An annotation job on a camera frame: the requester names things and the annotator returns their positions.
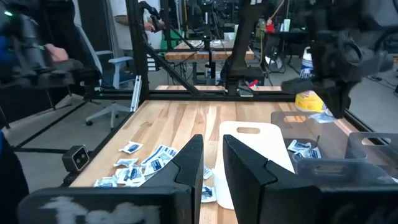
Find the gray office chair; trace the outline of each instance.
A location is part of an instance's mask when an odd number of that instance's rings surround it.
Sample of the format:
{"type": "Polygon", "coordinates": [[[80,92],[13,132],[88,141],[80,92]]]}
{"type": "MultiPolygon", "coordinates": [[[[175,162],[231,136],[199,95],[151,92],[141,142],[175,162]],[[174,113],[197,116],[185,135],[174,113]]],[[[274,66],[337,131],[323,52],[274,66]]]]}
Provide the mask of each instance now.
{"type": "MultiPolygon", "coordinates": [[[[118,89],[120,84],[124,82],[128,82],[134,79],[134,76],[129,74],[129,73],[123,73],[120,71],[121,66],[126,63],[128,60],[132,60],[132,57],[119,57],[119,58],[112,58],[108,62],[114,65],[114,73],[106,73],[103,71],[100,60],[98,56],[100,55],[107,55],[107,54],[113,54],[112,51],[110,50],[102,50],[102,51],[94,51],[93,46],[91,45],[90,41],[88,40],[83,28],[77,24],[75,24],[79,34],[81,35],[82,41],[87,46],[87,49],[90,51],[91,56],[93,57],[93,60],[95,62],[95,65],[97,66],[98,70],[102,74],[102,79],[99,81],[100,85],[99,87],[96,87],[96,91],[101,91],[103,88],[115,88],[118,89]]],[[[119,105],[115,102],[112,102],[111,105],[105,107],[101,111],[89,116],[86,118],[86,125],[91,126],[93,122],[91,120],[100,117],[102,115],[111,113],[111,128],[114,128],[114,119],[117,117],[118,112],[123,111],[123,112],[131,112],[131,109],[128,108],[127,106],[122,106],[119,105]]]]}

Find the red object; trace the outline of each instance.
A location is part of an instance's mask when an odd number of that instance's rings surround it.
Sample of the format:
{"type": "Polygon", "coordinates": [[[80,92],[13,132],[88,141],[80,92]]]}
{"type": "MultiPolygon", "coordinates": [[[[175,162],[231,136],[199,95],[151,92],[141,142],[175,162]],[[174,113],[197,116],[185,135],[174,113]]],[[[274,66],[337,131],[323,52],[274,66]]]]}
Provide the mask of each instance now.
{"type": "Polygon", "coordinates": [[[254,80],[252,83],[248,84],[248,87],[252,87],[254,85],[257,85],[259,83],[259,80],[254,80]]]}
{"type": "Polygon", "coordinates": [[[267,32],[274,32],[275,31],[275,27],[273,24],[271,25],[266,25],[266,31],[267,32]]]}

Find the wooden tabletop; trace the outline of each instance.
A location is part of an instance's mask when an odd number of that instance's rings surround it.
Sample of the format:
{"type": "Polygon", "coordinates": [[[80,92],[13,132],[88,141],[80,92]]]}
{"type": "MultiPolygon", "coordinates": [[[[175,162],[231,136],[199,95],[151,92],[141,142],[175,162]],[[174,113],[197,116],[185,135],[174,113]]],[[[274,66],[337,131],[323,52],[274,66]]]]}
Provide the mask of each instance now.
{"type": "MultiPolygon", "coordinates": [[[[220,90],[220,86],[198,86],[203,90],[220,90]]],[[[157,89],[181,90],[182,86],[159,86],[157,89]]],[[[260,86],[257,90],[279,90],[279,87],[260,86]]],[[[296,111],[293,103],[279,102],[227,102],[227,101],[145,101],[105,145],[91,164],[71,184],[71,187],[91,187],[96,179],[112,176],[113,164],[119,158],[148,157],[159,144],[181,149],[194,134],[202,134],[205,164],[214,168],[219,141],[219,126],[223,121],[271,122],[275,111],[296,111]],[[128,141],[144,146],[132,155],[119,152],[128,141]]],[[[356,131],[344,119],[335,121],[344,133],[356,131]]],[[[205,181],[213,186],[213,178],[205,181]]],[[[201,205],[200,223],[235,224],[233,210],[221,208],[217,203],[201,205]]]]}
{"type": "MultiPolygon", "coordinates": [[[[212,44],[211,47],[217,49],[231,49],[233,48],[234,41],[233,40],[223,40],[223,46],[221,44],[212,44]]],[[[189,49],[189,46],[185,42],[181,42],[174,49],[189,49]]],[[[213,60],[226,60],[228,56],[232,54],[231,51],[213,51],[212,59],[213,60]]],[[[166,53],[166,60],[208,60],[209,55],[207,52],[169,52],[166,53]]],[[[246,52],[245,55],[246,60],[253,60],[254,53],[251,49],[246,52]]]]}

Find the sugar packet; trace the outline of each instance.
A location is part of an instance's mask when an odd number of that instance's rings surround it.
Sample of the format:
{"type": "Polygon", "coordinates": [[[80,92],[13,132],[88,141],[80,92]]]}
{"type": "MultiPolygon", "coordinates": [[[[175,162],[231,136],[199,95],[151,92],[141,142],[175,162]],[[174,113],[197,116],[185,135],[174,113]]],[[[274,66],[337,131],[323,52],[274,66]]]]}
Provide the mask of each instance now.
{"type": "Polygon", "coordinates": [[[216,192],[214,187],[209,187],[203,184],[201,188],[201,202],[209,203],[216,201],[216,192]]]}
{"type": "Polygon", "coordinates": [[[294,153],[296,156],[310,159],[321,159],[321,153],[318,147],[313,149],[302,149],[294,153]]]}
{"type": "Polygon", "coordinates": [[[161,170],[166,163],[161,158],[156,158],[150,162],[148,162],[145,166],[144,175],[151,175],[161,170]]]}
{"type": "Polygon", "coordinates": [[[159,145],[154,153],[152,153],[147,159],[141,162],[141,166],[145,167],[148,162],[153,161],[154,159],[159,157],[161,157],[165,163],[168,163],[174,158],[175,155],[177,155],[176,149],[165,145],[159,145]]]}
{"type": "Polygon", "coordinates": [[[122,149],[119,149],[119,152],[125,152],[128,154],[133,154],[138,151],[142,147],[142,144],[129,141],[129,143],[124,146],[122,149]]]}
{"type": "Polygon", "coordinates": [[[309,116],[308,118],[312,118],[320,124],[330,123],[330,122],[334,122],[336,120],[336,118],[328,115],[326,112],[313,114],[313,115],[309,116]]]}
{"type": "Polygon", "coordinates": [[[113,164],[113,166],[114,167],[117,167],[117,166],[131,167],[137,161],[138,161],[138,159],[119,159],[115,164],[113,164]]]}
{"type": "Polygon", "coordinates": [[[137,165],[133,165],[129,168],[120,169],[119,172],[116,173],[118,178],[118,184],[138,184],[145,182],[145,177],[142,174],[141,167],[137,165]]]}
{"type": "Polygon", "coordinates": [[[213,175],[213,171],[207,166],[203,166],[203,178],[205,180],[209,179],[213,175]]]}
{"type": "Polygon", "coordinates": [[[311,143],[300,143],[297,140],[293,140],[287,147],[287,150],[290,150],[292,152],[297,152],[302,149],[311,149],[311,143]]]}
{"type": "Polygon", "coordinates": [[[94,187],[117,187],[117,183],[113,177],[103,177],[102,179],[96,180],[94,187]]]}

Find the concrete floor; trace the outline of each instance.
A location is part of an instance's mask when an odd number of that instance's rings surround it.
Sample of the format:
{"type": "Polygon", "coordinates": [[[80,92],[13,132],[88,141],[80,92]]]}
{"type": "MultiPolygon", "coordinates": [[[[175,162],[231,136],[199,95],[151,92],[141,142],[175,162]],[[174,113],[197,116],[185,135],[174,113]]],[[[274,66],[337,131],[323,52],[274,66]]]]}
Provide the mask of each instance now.
{"type": "MultiPolygon", "coordinates": [[[[299,59],[294,60],[293,64],[295,68],[300,69],[299,59]]],[[[285,73],[273,73],[270,76],[274,85],[280,85],[282,81],[295,77],[297,77],[297,74],[289,67],[285,73]]],[[[382,77],[393,85],[398,84],[395,73],[383,74],[382,77]]],[[[151,72],[149,80],[151,89],[154,89],[157,85],[166,85],[167,82],[172,83],[170,79],[167,79],[167,74],[164,70],[151,72]]],[[[353,102],[351,110],[359,119],[363,120],[376,131],[398,133],[398,119],[396,119],[398,114],[398,97],[393,94],[391,88],[394,87],[386,85],[387,87],[380,83],[364,79],[351,92],[353,102]]],[[[5,132],[10,143],[12,145],[19,144],[82,102],[78,96],[74,96],[67,101],[72,106],[57,111],[48,111],[11,124],[11,130],[5,132]]],[[[101,105],[87,103],[60,123],[26,144],[25,147],[69,149],[74,145],[84,144],[89,151],[94,150],[110,132],[110,117],[103,116],[98,118],[94,120],[92,126],[85,125],[85,118],[99,111],[109,103],[109,101],[101,101],[101,105]]],[[[128,105],[130,102],[119,101],[118,103],[128,105]]],[[[126,115],[126,113],[121,113],[120,117],[116,120],[117,123],[120,123],[126,115]]],[[[24,167],[30,191],[59,186],[67,174],[63,168],[61,154],[18,152],[17,155],[24,167]]]]}

